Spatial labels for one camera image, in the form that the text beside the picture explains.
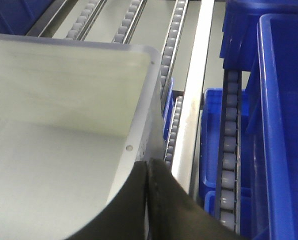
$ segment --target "blue storage crate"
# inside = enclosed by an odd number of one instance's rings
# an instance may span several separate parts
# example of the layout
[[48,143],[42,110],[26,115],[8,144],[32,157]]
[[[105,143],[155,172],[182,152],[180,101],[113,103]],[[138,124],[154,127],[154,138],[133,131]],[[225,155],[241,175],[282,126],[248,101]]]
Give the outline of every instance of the blue storage crate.
[[0,0],[0,34],[25,35],[54,0]]
[[257,239],[298,240],[298,15],[262,16],[258,54],[247,86],[257,177],[251,192],[259,201],[252,219],[262,227]]
[[[221,88],[209,88],[204,93],[199,165],[199,195],[203,200],[209,191],[216,189],[222,93]],[[242,102],[241,192],[245,196],[249,196],[251,184],[249,152],[251,151],[251,145],[249,144],[249,136],[244,134],[248,125],[248,100],[244,92]]]
[[220,57],[224,69],[250,71],[257,52],[257,23],[264,14],[298,14],[298,0],[227,0]]
[[171,78],[166,103],[164,105],[164,110],[162,113],[163,139],[165,142],[167,142],[167,140],[168,140],[170,124],[171,124],[172,114],[173,114],[173,109],[174,109],[173,86],[174,86],[174,79]]

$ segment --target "conveyor rail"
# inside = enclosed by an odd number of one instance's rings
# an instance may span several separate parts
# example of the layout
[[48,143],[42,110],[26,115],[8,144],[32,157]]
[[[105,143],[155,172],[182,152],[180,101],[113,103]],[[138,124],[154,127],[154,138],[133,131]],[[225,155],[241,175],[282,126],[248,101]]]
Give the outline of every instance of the conveyor rail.
[[132,0],[112,42],[129,44],[147,0]]
[[72,25],[66,39],[79,41],[85,40],[106,1],[107,0],[90,0]]
[[215,217],[240,233],[242,73],[224,71]]

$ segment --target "gravity roller track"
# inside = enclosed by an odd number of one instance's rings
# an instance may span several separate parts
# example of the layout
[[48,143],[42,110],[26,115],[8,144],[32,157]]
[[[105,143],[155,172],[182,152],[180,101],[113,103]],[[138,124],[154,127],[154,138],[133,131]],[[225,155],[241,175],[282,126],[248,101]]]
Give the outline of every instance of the gravity roller track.
[[222,92],[215,217],[240,233],[241,72],[225,70]]

